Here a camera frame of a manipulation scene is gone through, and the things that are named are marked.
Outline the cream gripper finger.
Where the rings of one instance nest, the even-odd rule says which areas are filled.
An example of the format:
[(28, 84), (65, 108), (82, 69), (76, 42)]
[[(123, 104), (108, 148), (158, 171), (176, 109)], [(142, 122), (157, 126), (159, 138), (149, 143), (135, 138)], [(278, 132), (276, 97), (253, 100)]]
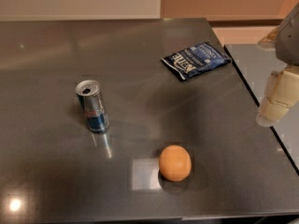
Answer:
[(271, 30), (266, 36), (264, 36), (257, 45), (262, 49), (273, 49), (275, 47), (276, 38), (278, 35), (278, 28)]
[(271, 127), (279, 122), (299, 101), (299, 67), (287, 65), (273, 71), (267, 80), (264, 96), (258, 108), (257, 123)]

